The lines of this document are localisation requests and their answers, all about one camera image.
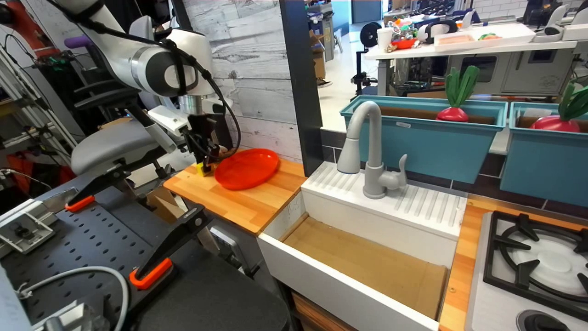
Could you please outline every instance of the gray faucet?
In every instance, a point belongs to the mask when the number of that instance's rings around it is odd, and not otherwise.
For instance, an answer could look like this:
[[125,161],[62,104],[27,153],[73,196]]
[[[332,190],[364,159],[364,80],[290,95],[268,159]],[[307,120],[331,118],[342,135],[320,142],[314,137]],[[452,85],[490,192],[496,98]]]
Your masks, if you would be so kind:
[[347,140],[338,159],[336,170],[345,175],[360,172],[360,131],[369,117],[369,150],[366,163],[364,196],[369,199],[382,199],[389,190],[402,190],[406,186],[406,155],[399,161],[400,174],[384,172],[382,164],[382,115],[373,102],[364,102],[351,117],[347,126]]

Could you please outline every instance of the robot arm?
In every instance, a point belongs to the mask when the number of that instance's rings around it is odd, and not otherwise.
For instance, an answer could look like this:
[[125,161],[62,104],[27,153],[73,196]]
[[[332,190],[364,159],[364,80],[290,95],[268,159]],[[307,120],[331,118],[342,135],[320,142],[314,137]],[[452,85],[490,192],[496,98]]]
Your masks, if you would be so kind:
[[209,45],[202,36],[173,30],[167,43],[178,50],[174,52],[162,45],[123,38],[127,34],[101,0],[51,3],[72,23],[81,26],[103,52],[112,74],[125,85],[167,98],[184,95],[208,96],[215,93],[202,78],[198,67],[191,63],[195,60],[204,71],[211,71]]
[[[222,98],[222,93],[211,80],[211,50],[208,41],[193,32],[173,30],[160,45],[127,36],[117,21],[110,15],[101,0],[49,0],[59,8],[72,23],[92,39],[92,43],[105,56],[112,74],[125,85],[138,91],[147,91],[163,98],[176,96],[209,96],[217,95],[222,109],[228,109],[235,129],[237,142],[224,144],[224,150],[235,153],[241,144],[241,129],[235,115]],[[145,115],[134,115],[143,124],[149,135],[165,150],[173,152],[174,142]],[[213,118],[189,117],[189,129],[182,131],[187,150],[195,153],[198,163],[215,163],[224,150],[211,140]]]

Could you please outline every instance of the floor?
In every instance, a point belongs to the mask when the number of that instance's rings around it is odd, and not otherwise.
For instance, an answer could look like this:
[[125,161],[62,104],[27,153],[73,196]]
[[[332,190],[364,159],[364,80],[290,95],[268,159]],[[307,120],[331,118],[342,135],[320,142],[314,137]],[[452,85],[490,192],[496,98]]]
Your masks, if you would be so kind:
[[[355,85],[351,83],[355,76],[355,52],[364,49],[360,43],[360,28],[362,26],[351,26],[347,36],[338,38],[342,52],[336,49],[334,60],[325,65],[327,85],[318,89],[323,129],[345,131],[340,111],[355,98]],[[362,60],[362,71],[367,72],[369,78],[377,78],[377,67],[377,61]]]

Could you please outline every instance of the red bowl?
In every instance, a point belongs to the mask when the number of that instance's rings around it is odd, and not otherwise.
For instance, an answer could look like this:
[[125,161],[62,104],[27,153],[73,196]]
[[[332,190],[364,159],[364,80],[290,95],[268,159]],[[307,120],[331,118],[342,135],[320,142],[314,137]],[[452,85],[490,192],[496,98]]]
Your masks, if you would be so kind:
[[402,39],[402,41],[393,41],[391,45],[397,50],[410,50],[411,47],[415,47],[417,39]]
[[270,150],[248,150],[222,161],[215,170],[217,183],[241,192],[270,181],[279,168],[279,157]]

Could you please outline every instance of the farmhouse sink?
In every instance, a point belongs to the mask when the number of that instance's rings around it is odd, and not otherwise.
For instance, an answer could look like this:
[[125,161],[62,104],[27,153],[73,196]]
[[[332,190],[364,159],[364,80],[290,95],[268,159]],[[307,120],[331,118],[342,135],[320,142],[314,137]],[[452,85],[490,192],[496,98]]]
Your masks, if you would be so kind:
[[467,199],[408,185],[378,201],[325,163],[259,236],[276,280],[356,330],[439,330]]

